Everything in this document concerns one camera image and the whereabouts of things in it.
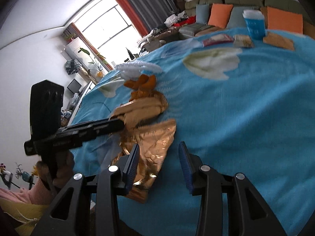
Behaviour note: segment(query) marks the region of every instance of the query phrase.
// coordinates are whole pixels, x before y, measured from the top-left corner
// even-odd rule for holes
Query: window
[[[115,0],[101,0],[75,25],[109,63],[123,63],[129,58],[127,49],[140,52],[137,41],[141,36]]]

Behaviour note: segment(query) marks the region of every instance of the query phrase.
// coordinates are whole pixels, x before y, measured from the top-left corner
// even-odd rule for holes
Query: blue pillow
[[[244,10],[257,10],[257,9],[259,8],[253,7],[253,6],[233,7],[232,12],[231,12],[231,17],[226,28],[246,27],[245,19],[243,18]]]
[[[209,21],[209,4],[197,4],[196,23],[207,25]]]

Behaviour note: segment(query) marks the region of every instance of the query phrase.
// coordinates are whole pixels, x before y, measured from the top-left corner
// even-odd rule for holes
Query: human hand
[[[69,179],[73,176],[74,159],[73,154],[69,151],[59,152],[56,155],[64,155],[66,157],[65,164],[57,170],[56,178],[53,180],[53,185],[58,188],[63,188]],[[49,173],[48,166],[42,161],[36,163],[36,168],[40,179],[47,182]]]

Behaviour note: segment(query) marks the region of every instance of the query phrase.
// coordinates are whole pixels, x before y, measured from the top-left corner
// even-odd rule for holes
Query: yellow garment
[[[49,205],[13,202],[0,198],[0,207],[9,216],[23,223],[23,225],[15,228],[20,236],[30,236],[36,223],[42,217]]]

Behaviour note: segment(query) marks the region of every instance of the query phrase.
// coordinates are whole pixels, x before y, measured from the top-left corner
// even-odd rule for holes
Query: pink sleeve
[[[38,179],[31,190],[21,188],[18,193],[0,188],[0,198],[14,202],[30,203],[36,205],[48,205],[53,199],[50,191],[46,189],[41,179]]]

